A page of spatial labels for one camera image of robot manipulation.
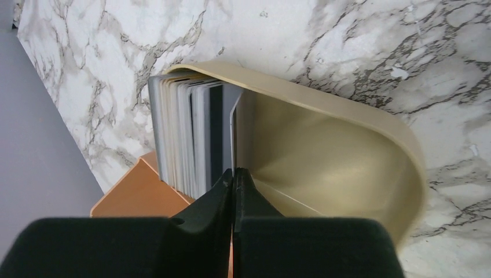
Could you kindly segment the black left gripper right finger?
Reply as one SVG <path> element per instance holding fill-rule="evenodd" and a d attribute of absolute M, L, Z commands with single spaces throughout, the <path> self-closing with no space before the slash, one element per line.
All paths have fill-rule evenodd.
<path fill-rule="evenodd" d="M 286 217 L 234 173 L 234 277 L 403 277 L 388 232 L 366 218 Z"/>

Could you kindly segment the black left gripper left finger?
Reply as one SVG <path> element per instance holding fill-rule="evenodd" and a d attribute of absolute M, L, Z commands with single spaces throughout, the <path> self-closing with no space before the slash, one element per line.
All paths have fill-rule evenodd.
<path fill-rule="evenodd" d="M 2 277 L 226 277 L 231 170 L 167 217 L 42 218 L 1 263 Z"/>

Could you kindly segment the stack of grey cards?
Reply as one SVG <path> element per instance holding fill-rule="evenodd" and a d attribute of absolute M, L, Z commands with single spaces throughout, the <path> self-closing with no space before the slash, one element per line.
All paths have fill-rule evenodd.
<path fill-rule="evenodd" d="M 243 91 L 194 71 L 149 78 L 161 181 L 198 199 L 235 168 L 234 117 Z"/>

